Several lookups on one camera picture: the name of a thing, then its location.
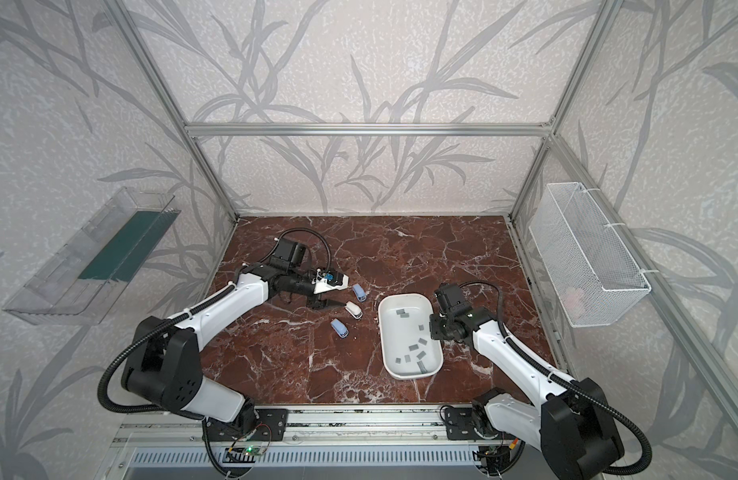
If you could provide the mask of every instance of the red marble tabletop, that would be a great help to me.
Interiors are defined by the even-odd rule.
[[[212,291],[225,285],[242,262],[258,261],[283,230],[306,226],[330,244],[333,263],[359,283],[367,300],[352,289],[328,294],[352,300],[364,311],[354,320],[345,310],[313,311],[305,299],[277,296],[233,322],[201,352],[204,373],[258,404],[272,403],[455,403],[500,387],[527,398],[489,360],[454,342],[444,342],[443,367],[417,380],[396,380],[384,369],[377,306],[388,295],[421,293],[435,307],[442,282],[486,280],[502,288],[508,328],[552,362],[526,277],[501,216],[319,216],[241,218]],[[324,247],[310,234],[287,238],[311,246],[313,266],[324,266]],[[306,255],[303,266],[306,266]],[[474,306],[497,309],[488,287],[467,287]],[[340,338],[334,318],[348,328]]]

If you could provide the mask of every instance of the marble table surface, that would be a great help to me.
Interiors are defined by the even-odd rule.
[[[242,262],[255,262],[283,230],[306,226],[330,244],[333,263],[350,284],[367,292],[357,302],[351,289],[328,295],[364,311],[354,320],[343,309],[313,311],[305,299],[283,294],[248,312],[201,352],[206,376],[254,398],[258,404],[470,402],[493,387],[527,398],[499,369],[467,346],[443,344],[443,367],[434,376],[396,380],[384,369],[377,306],[388,295],[421,293],[431,300],[442,283],[486,280],[505,296],[504,319],[516,336],[553,362],[527,279],[501,216],[313,216],[245,217],[231,240],[210,291],[228,283]],[[311,246],[313,266],[324,266],[325,249],[307,233],[287,235]],[[303,266],[308,264],[306,255]],[[467,287],[474,306],[497,309],[488,287]],[[334,318],[348,328],[340,338]]]

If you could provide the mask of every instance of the transparent acrylic container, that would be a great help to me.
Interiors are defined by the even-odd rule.
[[[547,184],[529,225],[571,326],[606,326],[652,291],[579,182]]]
[[[173,199],[174,195],[122,188],[10,298],[4,310],[35,325],[100,323],[180,212],[169,208]],[[130,229],[124,250],[120,247],[115,255],[100,259],[98,254],[138,212],[153,214]],[[93,262],[104,266],[94,270]]]

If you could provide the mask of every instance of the metal basket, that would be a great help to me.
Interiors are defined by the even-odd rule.
[[[547,184],[529,226],[574,326],[606,326],[652,291],[642,269],[585,187]]]

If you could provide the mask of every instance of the leaf pattern wallpaper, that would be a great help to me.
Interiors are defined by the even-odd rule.
[[[121,423],[97,404],[100,372],[143,318],[197,300],[232,231],[102,11],[0,2],[0,480],[94,476]],[[182,211],[106,318],[32,326],[3,312],[124,186],[174,194]]]
[[[539,123],[599,1],[126,5],[192,122]],[[240,213],[503,214],[539,140],[201,143]]]
[[[738,2],[623,5],[561,133],[738,377]],[[639,478],[738,479],[738,437],[648,299],[568,326],[528,231],[563,181],[549,156],[517,226],[567,360],[646,427]]]

